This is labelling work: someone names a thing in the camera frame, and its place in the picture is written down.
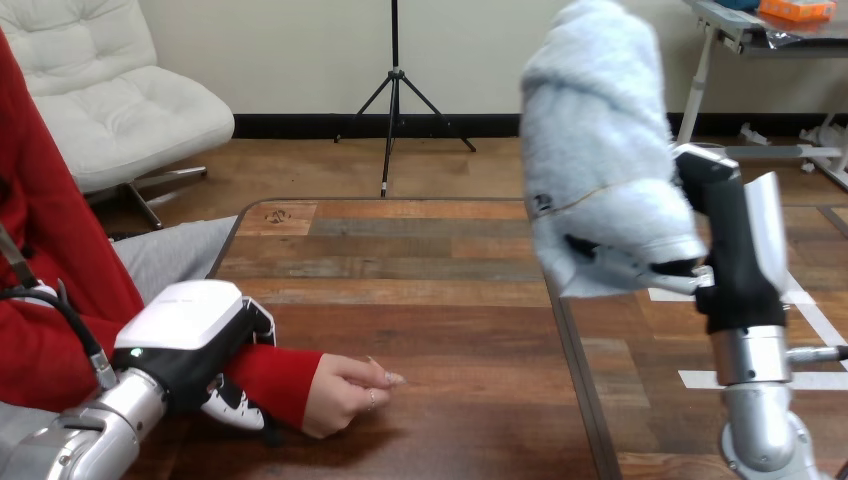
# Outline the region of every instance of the black baseboard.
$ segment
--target black baseboard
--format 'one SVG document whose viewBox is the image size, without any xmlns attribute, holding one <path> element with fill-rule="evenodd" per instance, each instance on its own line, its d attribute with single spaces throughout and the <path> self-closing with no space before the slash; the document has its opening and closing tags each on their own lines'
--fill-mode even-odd
<svg viewBox="0 0 848 480">
<path fill-rule="evenodd" d="M 448 115 L 451 124 L 468 138 L 516 137 L 520 116 L 515 114 Z M 735 136 L 742 125 L 765 136 L 796 137 L 802 129 L 821 125 L 824 114 L 817 113 L 703 113 L 698 117 L 695 135 Z M 236 114 L 234 138 L 332 139 L 345 131 L 353 115 L 341 114 Z M 442 122 L 433 115 L 403 115 L 396 129 L 399 138 L 450 138 Z M 680 129 L 682 113 L 669 113 L 674 135 Z M 839 115 L 837 121 L 848 119 Z M 347 138 L 385 138 L 388 115 L 363 115 Z"/>
</svg>

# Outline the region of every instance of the white leather chair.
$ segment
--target white leather chair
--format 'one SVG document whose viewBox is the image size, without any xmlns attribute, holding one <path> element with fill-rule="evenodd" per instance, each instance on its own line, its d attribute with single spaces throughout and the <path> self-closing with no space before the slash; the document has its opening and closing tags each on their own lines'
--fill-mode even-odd
<svg viewBox="0 0 848 480">
<path fill-rule="evenodd" d="M 0 29 L 80 190 L 123 189 L 162 228 L 138 190 L 206 168 L 138 178 L 226 143 L 227 105 L 156 66 L 136 0 L 0 0 Z"/>
</svg>

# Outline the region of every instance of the woman's hand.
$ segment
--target woman's hand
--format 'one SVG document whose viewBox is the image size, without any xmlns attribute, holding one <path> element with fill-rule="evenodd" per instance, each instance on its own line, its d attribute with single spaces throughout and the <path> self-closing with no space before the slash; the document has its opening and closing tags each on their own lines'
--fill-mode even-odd
<svg viewBox="0 0 848 480">
<path fill-rule="evenodd" d="M 314 438 L 344 430 L 357 415 L 389 403 L 390 390 L 405 383 L 373 359 L 365 363 L 324 355 L 312 378 L 302 430 Z"/>
</svg>

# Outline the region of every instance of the wooden tabletop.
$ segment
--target wooden tabletop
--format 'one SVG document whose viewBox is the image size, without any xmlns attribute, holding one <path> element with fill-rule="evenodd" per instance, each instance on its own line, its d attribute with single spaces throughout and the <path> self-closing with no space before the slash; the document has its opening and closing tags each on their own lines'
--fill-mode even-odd
<svg viewBox="0 0 848 480">
<path fill-rule="evenodd" d="M 282 346 L 371 355 L 410 383 L 342 434 L 276 449 L 171 422 L 137 478 L 597 478 L 521 202 L 258 203 L 216 278 L 274 315 Z"/>
</svg>

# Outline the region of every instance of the chair base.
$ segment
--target chair base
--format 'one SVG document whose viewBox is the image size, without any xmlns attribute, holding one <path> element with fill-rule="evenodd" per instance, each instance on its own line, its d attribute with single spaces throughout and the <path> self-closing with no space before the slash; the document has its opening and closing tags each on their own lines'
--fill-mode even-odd
<svg viewBox="0 0 848 480">
<path fill-rule="evenodd" d="M 126 195 L 132 200 L 135 201 L 136 206 L 141 211 L 142 215 L 150 222 L 151 227 L 154 230 L 162 230 L 163 225 L 162 221 L 159 220 L 159 217 L 156 216 L 156 213 L 150 208 L 150 205 L 147 204 L 147 201 L 141 196 L 141 191 L 146 188 L 158 187 L 162 185 L 167 185 L 172 182 L 177 182 L 181 180 L 185 180 L 187 178 L 203 178 L 209 172 L 206 170 L 206 167 L 195 167 L 195 168 L 184 168 L 182 170 L 174 170 L 172 172 L 166 172 L 162 175 L 157 175 L 155 177 L 145 177 L 134 180 L 130 183 L 124 183 L 118 185 L 115 188 L 110 188 L 108 190 L 104 190 L 102 192 L 97 192 L 87 198 L 89 205 L 96 205 L 98 203 L 105 202 L 107 200 L 112 200 L 119 195 Z"/>
</svg>

